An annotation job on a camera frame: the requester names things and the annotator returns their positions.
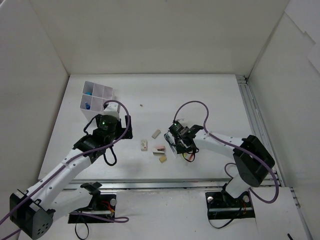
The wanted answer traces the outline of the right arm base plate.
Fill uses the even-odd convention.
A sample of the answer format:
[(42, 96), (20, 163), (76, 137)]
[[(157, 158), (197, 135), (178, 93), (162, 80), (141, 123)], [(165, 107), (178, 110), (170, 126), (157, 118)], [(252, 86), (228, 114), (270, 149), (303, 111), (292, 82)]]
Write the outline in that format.
[(209, 220), (231, 220), (255, 218), (255, 212), (249, 192), (243, 192), (238, 198), (227, 193), (205, 193), (207, 217)]

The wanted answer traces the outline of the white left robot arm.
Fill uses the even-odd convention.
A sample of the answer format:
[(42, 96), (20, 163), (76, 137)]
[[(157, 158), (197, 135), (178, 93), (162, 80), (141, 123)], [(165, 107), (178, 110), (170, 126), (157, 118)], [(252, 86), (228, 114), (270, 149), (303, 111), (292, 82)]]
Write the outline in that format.
[(105, 156), (121, 139), (132, 139), (130, 115), (126, 127), (112, 115), (95, 116), (97, 128), (78, 140), (67, 157), (46, 177), (25, 191), (18, 190), (9, 199), (10, 220), (32, 240), (41, 238), (53, 222), (78, 209), (96, 209), (100, 204), (101, 184), (84, 183), (68, 197), (60, 193), (83, 170)]

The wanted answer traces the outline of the purple cap pen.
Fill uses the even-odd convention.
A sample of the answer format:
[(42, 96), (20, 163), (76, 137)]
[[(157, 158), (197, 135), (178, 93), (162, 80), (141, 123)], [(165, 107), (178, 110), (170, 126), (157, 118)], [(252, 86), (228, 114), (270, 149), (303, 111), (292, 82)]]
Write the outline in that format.
[(170, 135), (168, 133), (165, 133), (164, 139), (167, 141), (170, 149), (172, 150), (174, 156), (176, 157), (177, 156), (176, 146), (175, 146), (173, 140), (171, 139)]

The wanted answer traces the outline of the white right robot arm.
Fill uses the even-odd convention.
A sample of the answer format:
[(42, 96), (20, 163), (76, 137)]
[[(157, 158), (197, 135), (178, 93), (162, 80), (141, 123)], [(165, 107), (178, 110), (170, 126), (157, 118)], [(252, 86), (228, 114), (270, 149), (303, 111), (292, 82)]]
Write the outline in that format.
[(263, 202), (271, 204), (278, 198), (279, 184), (273, 172), (275, 161), (256, 136), (237, 138), (214, 135), (203, 126), (187, 127), (179, 121), (174, 121), (168, 131), (174, 139), (178, 154), (196, 154), (205, 149), (234, 159), (238, 174), (226, 184), (221, 193), (225, 205), (233, 206), (242, 193), (259, 187), (267, 175), (271, 175), (274, 181), (275, 195), (271, 200), (264, 199)]

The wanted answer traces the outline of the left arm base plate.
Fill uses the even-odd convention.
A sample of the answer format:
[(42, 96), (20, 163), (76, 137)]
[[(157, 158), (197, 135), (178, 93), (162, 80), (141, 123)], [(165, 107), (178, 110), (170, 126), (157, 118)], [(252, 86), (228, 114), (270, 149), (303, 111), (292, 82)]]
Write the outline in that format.
[(98, 198), (92, 200), (87, 207), (79, 208), (76, 212), (85, 215), (71, 214), (68, 216), (68, 224), (107, 224), (107, 221), (94, 218), (89, 215), (112, 219), (116, 216), (117, 195), (115, 193), (102, 193)]

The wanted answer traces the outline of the teal cap pen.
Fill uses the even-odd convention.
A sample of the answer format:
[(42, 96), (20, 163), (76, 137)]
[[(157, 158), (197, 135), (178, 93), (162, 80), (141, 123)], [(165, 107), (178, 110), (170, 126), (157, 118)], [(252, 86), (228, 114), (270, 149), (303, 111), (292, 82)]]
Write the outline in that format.
[(178, 154), (177, 154), (177, 150), (176, 150), (174, 142), (172, 141), (172, 139), (168, 135), (165, 137), (165, 139), (168, 142), (168, 144), (173, 152), (174, 157), (176, 158)]

